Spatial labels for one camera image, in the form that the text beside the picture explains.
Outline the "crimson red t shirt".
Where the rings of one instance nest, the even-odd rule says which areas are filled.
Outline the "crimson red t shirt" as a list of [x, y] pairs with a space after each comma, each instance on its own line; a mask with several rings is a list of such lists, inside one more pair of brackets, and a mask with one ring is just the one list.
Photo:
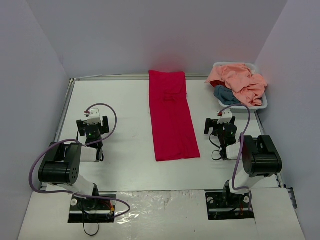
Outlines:
[[150, 70], [149, 110], [155, 160], [201, 156], [187, 100], [185, 73]]

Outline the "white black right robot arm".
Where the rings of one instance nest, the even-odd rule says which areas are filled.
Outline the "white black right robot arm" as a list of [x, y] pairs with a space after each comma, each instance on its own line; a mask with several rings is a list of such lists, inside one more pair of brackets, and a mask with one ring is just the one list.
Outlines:
[[236, 161], [230, 180], [222, 190], [222, 202], [229, 207], [239, 202], [240, 196], [250, 197], [250, 190], [259, 181], [276, 175], [282, 171], [283, 163], [280, 154], [269, 135], [254, 138], [240, 134], [236, 140], [238, 128], [236, 118], [222, 118], [205, 120], [204, 134], [217, 137], [219, 158], [216, 161]]

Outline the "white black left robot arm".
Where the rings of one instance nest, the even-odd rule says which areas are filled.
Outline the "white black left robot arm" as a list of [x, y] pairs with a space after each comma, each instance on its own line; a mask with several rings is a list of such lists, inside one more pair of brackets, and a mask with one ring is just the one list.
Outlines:
[[81, 163], [98, 163], [104, 160], [102, 135], [110, 132], [107, 116], [89, 117], [76, 121], [80, 136], [85, 136], [85, 145], [81, 143], [56, 143], [42, 160], [38, 170], [38, 179], [42, 183], [64, 188], [70, 193], [81, 195], [82, 203], [89, 209], [97, 208], [101, 203], [98, 187], [80, 175]]

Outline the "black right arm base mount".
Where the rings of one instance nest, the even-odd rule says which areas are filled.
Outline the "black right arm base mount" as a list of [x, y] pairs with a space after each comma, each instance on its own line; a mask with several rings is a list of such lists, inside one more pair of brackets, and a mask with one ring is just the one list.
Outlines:
[[231, 194], [223, 190], [205, 191], [207, 217], [210, 221], [254, 219], [255, 214], [249, 210], [249, 195]]

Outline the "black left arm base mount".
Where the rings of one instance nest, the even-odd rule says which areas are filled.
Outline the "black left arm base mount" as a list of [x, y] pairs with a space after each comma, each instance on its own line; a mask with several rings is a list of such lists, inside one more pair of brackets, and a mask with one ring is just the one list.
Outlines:
[[115, 221], [115, 201], [72, 196], [68, 223], [113, 223]]

